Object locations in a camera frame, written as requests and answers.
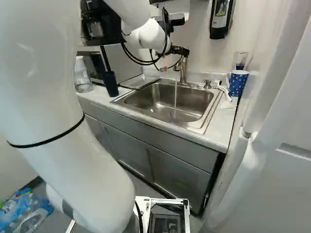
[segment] faucet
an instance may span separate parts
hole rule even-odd
[[[187,83],[187,67],[188,67],[188,57],[183,57],[180,61],[174,66],[174,71],[180,71],[180,80],[179,85],[198,87],[199,85]]]

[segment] white refrigerator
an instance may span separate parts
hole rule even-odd
[[[267,1],[205,233],[311,232],[311,1]]]

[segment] black cup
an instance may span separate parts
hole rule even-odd
[[[119,91],[118,91],[118,85],[116,81],[115,72],[106,71],[102,77],[103,77],[103,82],[105,84],[105,87],[109,93],[109,96],[110,97],[118,96]]]

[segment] black soap dispenser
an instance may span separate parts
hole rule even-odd
[[[213,40],[224,39],[231,24],[235,0],[212,0],[209,37]]]

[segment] microwave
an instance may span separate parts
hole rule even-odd
[[[114,71],[117,84],[142,74],[141,66],[126,56],[121,44],[78,46],[77,56],[84,57],[89,76],[97,84],[104,84],[107,71]]]

